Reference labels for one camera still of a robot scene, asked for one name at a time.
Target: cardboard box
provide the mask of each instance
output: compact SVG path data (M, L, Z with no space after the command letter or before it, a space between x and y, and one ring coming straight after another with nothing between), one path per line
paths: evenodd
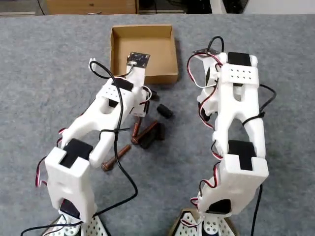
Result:
M146 84L172 84L178 79L174 30L171 25L114 26L111 35L111 71L126 73L130 52L150 54Z

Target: drawer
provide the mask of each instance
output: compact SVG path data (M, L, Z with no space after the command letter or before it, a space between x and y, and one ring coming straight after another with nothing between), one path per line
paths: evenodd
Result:
M47 0L50 14L136 14L135 0Z

